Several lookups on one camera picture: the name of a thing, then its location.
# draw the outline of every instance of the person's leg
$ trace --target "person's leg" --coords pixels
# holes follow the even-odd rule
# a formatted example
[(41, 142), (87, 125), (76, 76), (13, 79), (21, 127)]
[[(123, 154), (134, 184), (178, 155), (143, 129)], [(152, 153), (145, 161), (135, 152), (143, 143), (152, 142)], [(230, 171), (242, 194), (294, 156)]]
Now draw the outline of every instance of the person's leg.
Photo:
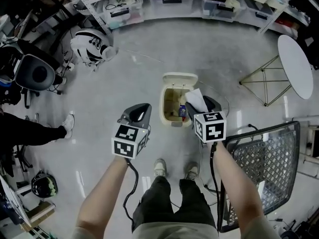
[(170, 185), (166, 180), (166, 164), (162, 159), (155, 162), (155, 180), (133, 213), (132, 231), (139, 225), (150, 222), (174, 221), (170, 203)]
[(32, 121), (4, 113), (0, 123), (4, 132), (4, 140), (8, 145), (44, 145), (50, 141), (71, 137), (74, 126), (74, 117), (69, 115), (67, 120), (58, 128), (50, 128)]
[(175, 213), (175, 216), (178, 222), (201, 223), (216, 227), (210, 207), (194, 181), (197, 175), (197, 163), (189, 163), (185, 179), (179, 181), (179, 187), (183, 195), (183, 199), (181, 207)]

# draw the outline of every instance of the helmet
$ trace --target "helmet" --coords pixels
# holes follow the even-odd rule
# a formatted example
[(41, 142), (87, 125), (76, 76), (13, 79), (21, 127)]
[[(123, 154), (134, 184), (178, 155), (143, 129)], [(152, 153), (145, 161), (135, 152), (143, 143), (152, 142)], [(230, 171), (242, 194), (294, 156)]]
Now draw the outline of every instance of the helmet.
[(96, 29), (82, 29), (71, 39), (71, 49), (85, 63), (108, 61), (116, 55), (105, 34)]
[(53, 176), (40, 170), (31, 180), (31, 190), (36, 196), (47, 198), (53, 197), (58, 193), (58, 186)]

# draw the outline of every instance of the white round table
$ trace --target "white round table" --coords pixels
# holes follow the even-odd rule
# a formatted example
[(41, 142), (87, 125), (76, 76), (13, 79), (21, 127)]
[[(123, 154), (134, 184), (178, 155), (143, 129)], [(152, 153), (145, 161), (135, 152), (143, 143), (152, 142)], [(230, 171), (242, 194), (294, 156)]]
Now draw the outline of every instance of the white round table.
[[(314, 79), (313, 73), (310, 68), (309, 61), (300, 48), (300, 46), (289, 36), (281, 35), (278, 39), (278, 50), (279, 55), (262, 65), (260, 68), (244, 77), (239, 81), (239, 84), (249, 90), (255, 97), (264, 105), (269, 106), (273, 104), (279, 97), (281, 97), (291, 87), (295, 90), (298, 96), (303, 99), (309, 99), (314, 90)], [(280, 68), (269, 68), (269, 66), (278, 58), (280, 58), (282, 67)], [(267, 80), (266, 71), (268, 69), (280, 69), (284, 70), (287, 79), (275, 79)], [(257, 73), (263, 74), (262, 81), (253, 80), (251, 77)], [(287, 82), (289, 85), (271, 101), (268, 100), (268, 82)], [(264, 100), (258, 97), (252, 89), (248, 86), (251, 83), (262, 83), (264, 86)]]
[(313, 73), (309, 61), (300, 46), (287, 35), (278, 39), (279, 57), (287, 78), (303, 99), (309, 99), (314, 89)]

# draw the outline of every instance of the metal stand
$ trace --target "metal stand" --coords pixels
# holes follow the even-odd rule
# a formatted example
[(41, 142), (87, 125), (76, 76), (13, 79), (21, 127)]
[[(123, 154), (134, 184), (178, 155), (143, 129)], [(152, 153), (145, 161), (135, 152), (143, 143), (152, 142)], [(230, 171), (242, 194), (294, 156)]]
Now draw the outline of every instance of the metal stand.
[[(270, 64), (272, 64), (276, 59), (279, 58), (279, 55), (274, 57), (273, 59), (271, 59), (270, 61), (268, 61), (266, 64), (262, 65), (260, 68), (258, 68), (256, 71), (252, 72), (251, 74), (249, 74), (248, 76), (246, 76), (245, 78), (241, 79), (239, 81), (239, 84), (244, 86), (247, 90), (249, 90), (264, 106), (269, 106), (271, 105), (274, 101), (276, 101), (279, 97), (281, 97), (285, 92), (287, 92), (288, 89), (291, 88), (291, 84), (289, 84), (278, 96), (276, 96), (273, 100), (271, 100), (270, 102), (268, 102), (268, 89), (267, 89), (267, 83), (268, 82), (289, 82), (288, 79), (287, 80), (274, 80), (274, 81), (267, 81), (266, 78), (266, 70), (283, 70), (284, 68), (280, 67), (280, 68), (268, 68), (268, 66)], [(263, 74), (263, 81), (250, 81), (250, 77), (262, 72)], [(261, 100), (251, 89), (249, 89), (245, 84), (247, 83), (263, 83), (264, 84), (264, 101)]]

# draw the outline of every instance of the open trash can lid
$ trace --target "open trash can lid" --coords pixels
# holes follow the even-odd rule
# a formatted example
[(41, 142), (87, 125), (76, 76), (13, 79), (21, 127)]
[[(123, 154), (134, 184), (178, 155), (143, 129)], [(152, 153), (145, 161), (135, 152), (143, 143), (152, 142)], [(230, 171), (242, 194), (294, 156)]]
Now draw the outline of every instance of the open trash can lid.
[(196, 74), (169, 72), (163, 75), (163, 81), (167, 85), (194, 86), (198, 81)]

